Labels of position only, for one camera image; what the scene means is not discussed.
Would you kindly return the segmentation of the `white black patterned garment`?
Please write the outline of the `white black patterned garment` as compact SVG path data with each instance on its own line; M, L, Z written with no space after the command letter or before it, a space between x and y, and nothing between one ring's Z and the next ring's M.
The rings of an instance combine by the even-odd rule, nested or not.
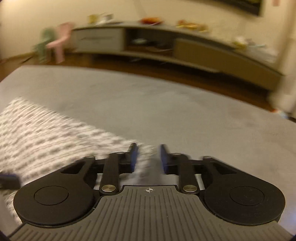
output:
M21 185L67 166L85 156L101 160L127 152L136 143L138 157L122 185L143 185L156 148L70 118L24 98L13 99L1 111L1 173L16 174Z

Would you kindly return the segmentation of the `grey bed sheet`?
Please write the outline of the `grey bed sheet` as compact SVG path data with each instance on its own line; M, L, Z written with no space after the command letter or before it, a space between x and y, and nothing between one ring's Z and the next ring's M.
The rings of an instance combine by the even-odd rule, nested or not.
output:
M219 94L115 71L25 65L1 82L1 107L24 97L124 138L212 156L276 185L295 233L295 123Z

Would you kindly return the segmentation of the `green child chair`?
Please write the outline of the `green child chair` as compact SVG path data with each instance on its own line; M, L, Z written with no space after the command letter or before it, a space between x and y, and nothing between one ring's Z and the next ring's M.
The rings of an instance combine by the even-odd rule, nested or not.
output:
M40 41L34 45L33 50L37 54L40 63L45 63L47 59L47 44L56 40L55 29L44 28L40 33Z

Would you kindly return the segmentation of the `long low TV cabinet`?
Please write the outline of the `long low TV cabinet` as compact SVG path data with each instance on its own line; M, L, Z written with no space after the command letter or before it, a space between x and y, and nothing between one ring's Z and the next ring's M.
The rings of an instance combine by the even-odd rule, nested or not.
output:
M283 79L272 64L208 34L139 22L76 27L77 53L110 54L164 61L223 73L274 91Z

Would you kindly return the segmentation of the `pink child chair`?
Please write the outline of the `pink child chair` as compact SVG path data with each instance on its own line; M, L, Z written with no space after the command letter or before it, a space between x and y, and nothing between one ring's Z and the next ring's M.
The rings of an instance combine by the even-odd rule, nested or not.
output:
M47 50L53 50L57 64L65 61L64 46L67 45L71 38L72 29L74 24L72 22L65 22L57 27L57 39L49 42L46 45Z

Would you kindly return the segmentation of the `cream curtain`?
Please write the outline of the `cream curtain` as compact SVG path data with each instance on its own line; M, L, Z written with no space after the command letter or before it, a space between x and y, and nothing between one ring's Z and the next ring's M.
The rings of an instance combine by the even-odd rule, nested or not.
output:
M268 102L274 109L295 117L295 1L288 2L278 50L275 66L283 78L276 90L269 94Z

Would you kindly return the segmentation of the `orange fruit plate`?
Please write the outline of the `orange fruit plate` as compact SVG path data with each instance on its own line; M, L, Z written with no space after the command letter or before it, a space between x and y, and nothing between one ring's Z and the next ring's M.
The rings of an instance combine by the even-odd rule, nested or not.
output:
M163 23L163 20L159 17L145 17L141 18L140 22L144 25L159 25Z

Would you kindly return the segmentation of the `dark framed wall picture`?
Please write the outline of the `dark framed wall picture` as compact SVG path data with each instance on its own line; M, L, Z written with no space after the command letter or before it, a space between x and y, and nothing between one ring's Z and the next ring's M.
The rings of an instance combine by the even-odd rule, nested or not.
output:
M262 0L218 0L224 4L243 10L249 14L260 16Z

